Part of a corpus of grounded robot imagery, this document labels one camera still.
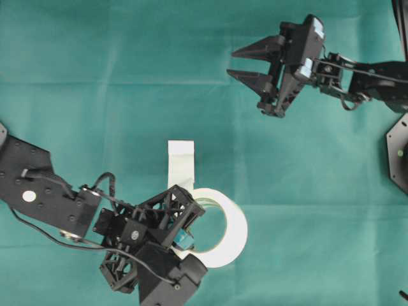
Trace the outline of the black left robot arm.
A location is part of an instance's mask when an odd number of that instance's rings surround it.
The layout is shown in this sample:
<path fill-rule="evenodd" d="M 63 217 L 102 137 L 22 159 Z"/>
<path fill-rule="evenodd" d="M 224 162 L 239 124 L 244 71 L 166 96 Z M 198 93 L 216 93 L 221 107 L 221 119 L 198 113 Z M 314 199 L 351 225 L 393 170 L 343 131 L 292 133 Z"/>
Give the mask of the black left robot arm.
<path fill-rule="evenodd" d="M 1 128 L 1 199 L 25 224 L 32 219 L 57 228 L 68 239 L 66 247 L 103 251 L 100 266 L 115 291 L 135 287 L 195 290 L 207 273 L 193 255 L 179 258 L 179 235 L 203 209 L 183 187 L 131 205 L 115 197 L 115 176 L 106 172 L 108 191 L 98 184 L 78 191 L 52 167 L 49 151 L 10 135 Z"/>

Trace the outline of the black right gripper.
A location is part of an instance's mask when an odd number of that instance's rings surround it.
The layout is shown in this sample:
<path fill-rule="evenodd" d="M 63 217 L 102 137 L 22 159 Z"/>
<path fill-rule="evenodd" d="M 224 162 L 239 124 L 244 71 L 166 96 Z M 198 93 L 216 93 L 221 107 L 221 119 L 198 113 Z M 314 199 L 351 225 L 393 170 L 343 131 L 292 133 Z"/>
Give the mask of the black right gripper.
<path fill-rule="evenodd" d="M 301 24 L 280 23 L 280 33 L 267 36 L 231 53 L 232 57 L 257 59 L 271 63 L 267 74 L 227 69 L 226 72 L 262 97 L 258 108 L 265 115 L 283 118 L 286 110 L 311 81 L 296 75 L 298 66 L 294 63 L 293 42 L 296 30 Z"/>

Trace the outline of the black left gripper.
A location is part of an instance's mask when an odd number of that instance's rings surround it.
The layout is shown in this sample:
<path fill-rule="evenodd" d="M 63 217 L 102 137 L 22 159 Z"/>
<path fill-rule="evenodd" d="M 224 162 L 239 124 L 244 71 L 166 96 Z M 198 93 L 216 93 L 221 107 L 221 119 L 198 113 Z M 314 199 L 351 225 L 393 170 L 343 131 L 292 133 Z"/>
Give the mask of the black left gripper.
<path fill-rule="evenodd" d="M 106 256 L 100 270 L 113 291 L 131 293 L 138 290 L 137 264 L 152 269 L 136 257 L 145 245 L 172 250 L 192 249 L 192 223 L 205 213 L 186 189 L 174 185 L 139 205 L 115 203 L 103 209 L 93 231 L 103 237 Z"/>

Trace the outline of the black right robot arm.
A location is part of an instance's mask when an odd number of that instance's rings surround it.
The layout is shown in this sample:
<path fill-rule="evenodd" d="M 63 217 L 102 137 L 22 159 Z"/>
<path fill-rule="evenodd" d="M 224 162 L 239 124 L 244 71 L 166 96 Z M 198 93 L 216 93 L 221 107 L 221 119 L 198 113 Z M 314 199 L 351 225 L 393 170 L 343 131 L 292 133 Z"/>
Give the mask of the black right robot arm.
<path fill-rule="evenodd" d="M 232 53 L 233 57 L 267 61 L 268 73 L 229 69 L 227 73 L 253 90 L 265 115 L 283 118 L 300 91 L 310 85 L 340 99 L 353 111 L 376 99 L 396 113 L 407 112 L 407 63 L 364 64 L 330 52 L 322 56 L 322 21 L 309 14 L 301 24 L 281 22 L 280 32 Z"/>

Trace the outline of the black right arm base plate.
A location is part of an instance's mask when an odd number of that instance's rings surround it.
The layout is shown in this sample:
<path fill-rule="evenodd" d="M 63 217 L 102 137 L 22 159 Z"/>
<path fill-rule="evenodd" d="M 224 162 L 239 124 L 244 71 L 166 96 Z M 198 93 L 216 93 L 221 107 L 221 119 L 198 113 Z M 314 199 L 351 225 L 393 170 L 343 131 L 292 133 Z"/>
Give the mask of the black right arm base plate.
<path fill-rule="evenodd" d="M 386 133 L 390 179 L 407 194 L 407 113 Z"/>

